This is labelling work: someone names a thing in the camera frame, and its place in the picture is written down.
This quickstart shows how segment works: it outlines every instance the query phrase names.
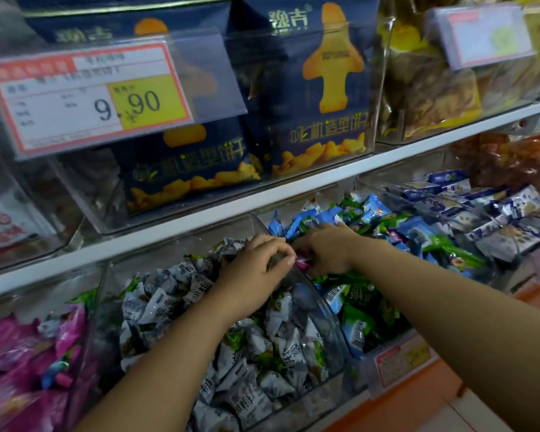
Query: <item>right hand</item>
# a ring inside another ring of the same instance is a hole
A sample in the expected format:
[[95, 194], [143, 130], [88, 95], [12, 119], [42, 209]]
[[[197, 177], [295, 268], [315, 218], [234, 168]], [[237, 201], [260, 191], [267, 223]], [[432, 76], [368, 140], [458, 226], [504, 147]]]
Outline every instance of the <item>right hand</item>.
[[292, 248], [316, 255], [316, 262], [307, 274], [318, 278], [325, 274], [340, 274], [354, 269], [355, 256], [362, 251], [368, 238], [361, 237], [344, 223], [337, 226], [321, 223], [302, 238], [292, 243]]

